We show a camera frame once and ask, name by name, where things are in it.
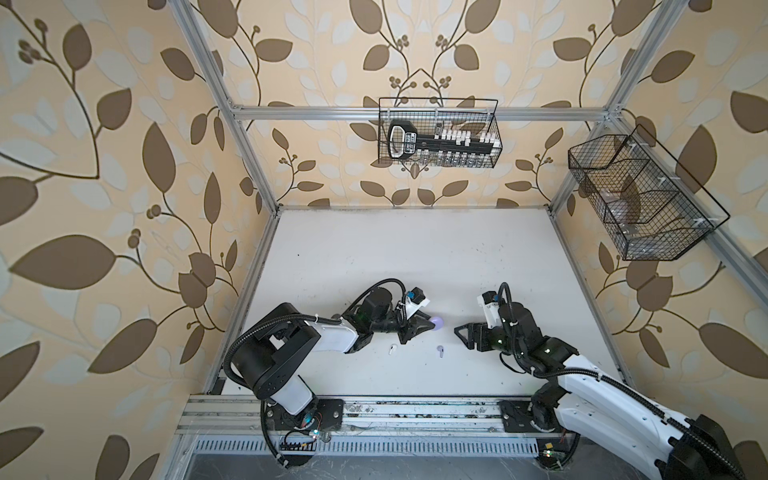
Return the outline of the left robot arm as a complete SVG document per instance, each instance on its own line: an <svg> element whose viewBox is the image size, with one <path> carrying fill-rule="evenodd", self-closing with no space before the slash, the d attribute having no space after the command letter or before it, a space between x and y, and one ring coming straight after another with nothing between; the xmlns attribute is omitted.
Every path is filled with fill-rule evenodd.
<svg viewBox="0 0 768 480"><path fill-rule="evenodd" d="M298 370L313 352L356 353L377 333L394 334L401 345L443 326L422 308L422 289L396 278L378 281L332 318L299 312L291 303L275 307L228 347L222 370L235 384L267 404L303 421L319 418L319 400Z"/></svg>

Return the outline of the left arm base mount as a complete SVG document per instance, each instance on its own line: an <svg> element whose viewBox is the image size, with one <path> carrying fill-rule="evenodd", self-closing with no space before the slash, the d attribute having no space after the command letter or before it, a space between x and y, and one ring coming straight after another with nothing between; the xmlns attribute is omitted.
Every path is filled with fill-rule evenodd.
<svg viewBox="0 0 768 480"><path fill-rule="evenodd" d="M262 403L267 427L275 431L336 431L341 428L345 402L336 398L315 398L302 411L290 414L277 403Z"/></svg>

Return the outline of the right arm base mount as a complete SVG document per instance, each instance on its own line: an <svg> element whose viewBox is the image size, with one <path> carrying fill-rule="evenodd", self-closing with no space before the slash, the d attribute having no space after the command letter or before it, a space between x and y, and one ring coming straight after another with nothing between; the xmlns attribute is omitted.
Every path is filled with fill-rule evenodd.
<svg viewBox="0 0 768 480"><path fill-rule="evenodd" d="M505 433L562 435L567 432L557 420L555 409L531 399L498 402Z"/></svg>

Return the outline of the purple round charging case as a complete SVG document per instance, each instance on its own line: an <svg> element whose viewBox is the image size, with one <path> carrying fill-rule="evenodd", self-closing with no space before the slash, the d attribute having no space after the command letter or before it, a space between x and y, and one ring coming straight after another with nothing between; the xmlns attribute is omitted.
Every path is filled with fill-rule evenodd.
<svg viewBox="0 0 768 480"><path fill-rule="evenodd" d="M444 327L444 320L441 317L431 317L430 322L434 325L435 330L440 330Z"/></svg>

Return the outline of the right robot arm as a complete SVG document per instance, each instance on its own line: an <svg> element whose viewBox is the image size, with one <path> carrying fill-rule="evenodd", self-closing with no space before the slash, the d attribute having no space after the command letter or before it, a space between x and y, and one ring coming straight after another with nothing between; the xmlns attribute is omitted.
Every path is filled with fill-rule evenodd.
<svg viewBox="0 0 768 480"><path fill-rule="evenodd" d="M598 444L649 479L743 479L724 429L691 419L605 373L567 342L545 335L513 301L507 283L477 298L484 321L455 328L470 350L498 352L502 364L542 386L526 418L536 430L558 428Z"/></svg>

